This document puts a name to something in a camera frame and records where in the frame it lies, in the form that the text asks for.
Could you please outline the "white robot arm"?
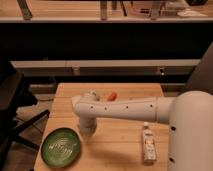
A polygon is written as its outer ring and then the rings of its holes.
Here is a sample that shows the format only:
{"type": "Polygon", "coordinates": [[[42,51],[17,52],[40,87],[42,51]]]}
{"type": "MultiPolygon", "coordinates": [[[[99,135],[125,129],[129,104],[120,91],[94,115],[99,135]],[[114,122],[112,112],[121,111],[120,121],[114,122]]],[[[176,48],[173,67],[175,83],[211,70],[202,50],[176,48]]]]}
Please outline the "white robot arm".
{"type": "Polygon", "coordinates": [[[167,124],[168,171],[213,171],[213,95],[209,93],[103,102],[90,91],[74,96],[72,105],[82,134],[93,134],[99,118],[167,124]]]}

